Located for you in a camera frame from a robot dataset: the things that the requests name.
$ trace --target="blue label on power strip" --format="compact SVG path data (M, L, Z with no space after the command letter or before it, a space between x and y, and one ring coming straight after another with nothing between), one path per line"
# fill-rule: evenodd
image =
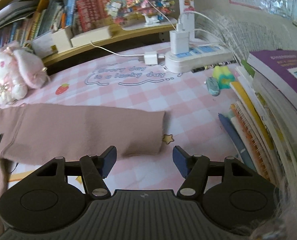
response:
M201 52L199 52L197 49L195 48L190 48L189 49L190 52L194 53L194 54L201 54Z
M199 46L198 47L202 52L208 53L208 52L215 52L216 50L213 49L210 46Z
M175 54L176 57L179 57L179 58L183 58L183 57L189 57L191 56L192 54L189 53L189 52L186 52L186 53L180 53L180 54Z

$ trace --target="pink plush ear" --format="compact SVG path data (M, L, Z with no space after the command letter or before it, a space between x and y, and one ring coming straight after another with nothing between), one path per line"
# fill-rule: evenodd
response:
M41 88L47 79L47 73L42 72L44 67L42 60L23 49L15 50L14 57L18 62L18 69L25 83L33 89Z

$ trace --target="ribbed gray plate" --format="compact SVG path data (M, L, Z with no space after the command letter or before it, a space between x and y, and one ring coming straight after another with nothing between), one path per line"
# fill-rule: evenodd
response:
M242 240L213 225L194 201L172 190L116 190L93 201L75 223L56 232L25 234L8 229L0 240Z

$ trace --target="bow on plush toy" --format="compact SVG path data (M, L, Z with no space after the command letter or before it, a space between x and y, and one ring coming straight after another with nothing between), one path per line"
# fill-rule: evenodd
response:
M24 98L29 88L38 89L49 78L42 60L17 41L0 48L0 104Z

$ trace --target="purple book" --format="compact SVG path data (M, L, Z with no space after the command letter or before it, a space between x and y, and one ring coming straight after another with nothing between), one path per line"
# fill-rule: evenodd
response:
M250 52L247 63L265 76L297 109L297 51Z

